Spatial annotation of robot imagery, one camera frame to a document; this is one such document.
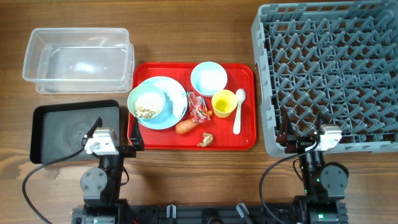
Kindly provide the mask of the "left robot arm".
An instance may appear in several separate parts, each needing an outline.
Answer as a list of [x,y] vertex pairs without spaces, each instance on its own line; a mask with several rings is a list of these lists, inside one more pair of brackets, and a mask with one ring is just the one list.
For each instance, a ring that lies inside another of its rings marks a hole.
[[85,202],[81,213],[74,215],[72,223],[139,223],[126,199],[120,199],[120,188],[125,185],[122,175],[127,172],[125,158],[135,158],[144,150],[138,122],[133,123],[131,146],[118,146],[113,128],[102,127],[98,118],[85,134],[81,145],[87,154],[99,159],[98,167],[87,170],[81,177],[80,187]]

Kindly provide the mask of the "white plastic spoon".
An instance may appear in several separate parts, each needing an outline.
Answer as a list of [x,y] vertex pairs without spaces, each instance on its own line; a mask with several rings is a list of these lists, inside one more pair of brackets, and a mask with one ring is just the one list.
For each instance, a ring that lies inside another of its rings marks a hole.
[[241,132],[241,110],[242,104],[246,99],[246,92],[240,88],[236,92],[237,99],[237,107],[236,107],[236,116],[234,120],[233,133],[238,135]]

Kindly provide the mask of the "orange carrot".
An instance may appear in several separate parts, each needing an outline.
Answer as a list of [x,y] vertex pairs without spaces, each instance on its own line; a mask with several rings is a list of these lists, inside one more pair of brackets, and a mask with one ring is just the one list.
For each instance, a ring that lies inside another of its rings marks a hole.
[[199,124],[200,124],[199,121],[194,121],[193,118],[189,118],[189,119],[179,122],[175,126],[175,130],[176,130],[177,134],[185,134],[185,133],[189,132],[190,130],[192,130],[193,128],[195,128],[196,126],[198,126]]

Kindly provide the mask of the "light blue plate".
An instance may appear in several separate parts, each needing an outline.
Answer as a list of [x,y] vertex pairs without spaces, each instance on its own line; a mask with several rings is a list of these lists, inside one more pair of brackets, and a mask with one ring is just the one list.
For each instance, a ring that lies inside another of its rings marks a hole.
[[141,119],[139,122],[155,130],[167,129],[176,125],[187,111],[188,101],[184,87],[170,77],[157,76],[144,80],[142,84],[151,84],[165,95],[165,105],[158,116],[151,119]]

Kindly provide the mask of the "red candy wrapper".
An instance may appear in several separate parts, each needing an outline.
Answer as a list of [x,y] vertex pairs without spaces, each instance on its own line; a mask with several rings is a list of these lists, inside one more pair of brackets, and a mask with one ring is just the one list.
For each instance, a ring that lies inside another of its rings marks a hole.
[[196,124],[210,120],[210,114],[206,107],[205,100],[201,96],[196,96],[192,91],[187,92],[188,105],[192,121]]

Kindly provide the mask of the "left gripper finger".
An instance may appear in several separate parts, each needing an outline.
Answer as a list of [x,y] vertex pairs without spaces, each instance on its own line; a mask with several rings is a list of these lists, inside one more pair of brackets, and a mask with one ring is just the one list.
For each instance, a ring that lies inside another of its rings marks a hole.
[[130,131],[131,133],[129,135],[129,140],[131,141],[133,149],[135,151],[144,151],[145,144],[139,129],[139,122],[137,118],[134,119]]
[[99,118],[95,121],[94,125],[90,128],[90,130],[85,134],[85,137],[86,137],[86,138],[92,138],[94,132],[96,131],[96,129],[97,129],[97,128],[101,128],[102,125],[103,125],[103,120],[102,120],[101,117],[99,117]]

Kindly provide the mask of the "rice food leftovers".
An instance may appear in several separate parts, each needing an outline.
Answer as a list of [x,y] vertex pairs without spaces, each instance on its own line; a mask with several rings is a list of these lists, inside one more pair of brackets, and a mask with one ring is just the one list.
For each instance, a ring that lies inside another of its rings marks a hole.
[[164,95],[143,93],[134,102],[134,112],[138,118],[152,119],[163,110],[164,104]]

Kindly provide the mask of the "light blue bowl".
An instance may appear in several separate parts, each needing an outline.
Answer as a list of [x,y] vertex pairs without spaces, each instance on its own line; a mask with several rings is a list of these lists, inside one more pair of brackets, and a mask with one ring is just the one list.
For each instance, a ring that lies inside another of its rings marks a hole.
[[228,75],[220,64],[202,62],[192,70],[190,81],[194,90],[199,94],[211,97],[226,87]]

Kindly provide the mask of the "yellow plastic cup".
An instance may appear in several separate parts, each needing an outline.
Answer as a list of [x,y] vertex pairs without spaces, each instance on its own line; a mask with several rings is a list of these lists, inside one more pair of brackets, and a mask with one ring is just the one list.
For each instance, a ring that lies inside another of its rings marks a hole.
[[220,90],[211,99],[215,115],[219,118],[228,117],[237,107],[236,95],[230,90]]

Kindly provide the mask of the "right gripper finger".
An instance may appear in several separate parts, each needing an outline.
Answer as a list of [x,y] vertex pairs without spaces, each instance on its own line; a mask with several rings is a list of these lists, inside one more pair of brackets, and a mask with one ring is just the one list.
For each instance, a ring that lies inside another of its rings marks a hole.
[[321,112],[318,112],[317,118],[316,118],[316,131],[317,132],[321,131],[321,126],[323,124],[327,124],[327,120]]
[[295,142],[294,129],[286,111],[282,113],[282,121],[275,141],[281,146],[288,146]]

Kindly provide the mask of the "green bowl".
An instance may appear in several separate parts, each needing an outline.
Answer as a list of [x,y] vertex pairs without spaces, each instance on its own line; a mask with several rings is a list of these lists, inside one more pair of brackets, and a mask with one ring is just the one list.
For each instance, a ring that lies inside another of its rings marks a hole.
[[152,119],[158,116],[165,106],[165,95],[153,84],[135,87],[127,99],[129,112],[139,119]]

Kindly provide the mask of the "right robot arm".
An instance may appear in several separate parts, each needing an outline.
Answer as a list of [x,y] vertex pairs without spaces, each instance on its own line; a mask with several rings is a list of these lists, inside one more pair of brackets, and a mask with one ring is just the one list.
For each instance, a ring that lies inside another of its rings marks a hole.
[[299,136],[287,112],[283,112],[276,142],[286,154],[295,154],[299,161],[305,194],[294,197],[291,215],[281,215],[288,223],[348,223],[345,198],[348,169],[337,162],[326,163],[323,153],[333,149],[342,138],[337,124],[328,124],[317,114],[316,131]]

